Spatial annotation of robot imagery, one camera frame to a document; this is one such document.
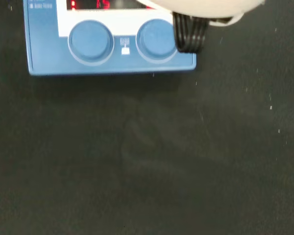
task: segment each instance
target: display screen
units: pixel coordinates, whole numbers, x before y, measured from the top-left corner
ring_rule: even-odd
[[[68,10],[146,8],[136,0],[67,0]]]

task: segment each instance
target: black lab bench surface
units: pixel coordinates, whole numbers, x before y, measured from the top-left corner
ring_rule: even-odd
[[[294,234],[294,1],[211,27],[194,72],[47,78],[0,2],[6,234]]]

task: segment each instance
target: blue knob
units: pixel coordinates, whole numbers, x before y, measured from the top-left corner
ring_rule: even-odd
[[[154,60],[162,60],[176,52],[173,26],[164,20],[145,23],[137,35],[141,52]]]
[[[102,23],[84,21],[71,31],[69,44],[77,57],[87,62],[96,62],[111,53],[113,36]]]

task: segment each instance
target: white label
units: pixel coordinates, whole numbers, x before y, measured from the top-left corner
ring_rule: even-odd
[[[129,47],[123,47],[122,48],[122,55],[129,55],[129,54],[130,54]]]
[[[52,3],[35,3],[34,5],[31,3],[29,8],[35,9],[52,9]]]
[[[120,38],[120,44],[121,46],[129,46],[129,38]]]

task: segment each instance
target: electrical cord bundle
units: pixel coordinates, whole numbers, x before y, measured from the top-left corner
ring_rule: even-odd
[[[200,53],[210,19],[173,12],[174,37],[181,53]]]

